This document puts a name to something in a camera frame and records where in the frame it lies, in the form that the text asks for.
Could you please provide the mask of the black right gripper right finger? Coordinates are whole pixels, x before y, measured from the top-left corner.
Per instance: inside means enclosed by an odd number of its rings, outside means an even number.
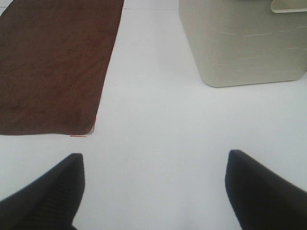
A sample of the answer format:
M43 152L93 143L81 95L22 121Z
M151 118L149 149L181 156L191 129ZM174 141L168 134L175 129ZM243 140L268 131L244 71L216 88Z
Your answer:
M225 189L243 230L305 230L307 193L240 150L231 150Z

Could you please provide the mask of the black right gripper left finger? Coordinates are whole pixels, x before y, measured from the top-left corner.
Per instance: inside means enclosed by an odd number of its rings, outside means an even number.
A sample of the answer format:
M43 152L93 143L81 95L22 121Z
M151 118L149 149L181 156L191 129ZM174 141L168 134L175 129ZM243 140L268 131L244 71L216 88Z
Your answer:
M83 156L73 153L0 202L2 230L73 230L85 188Z

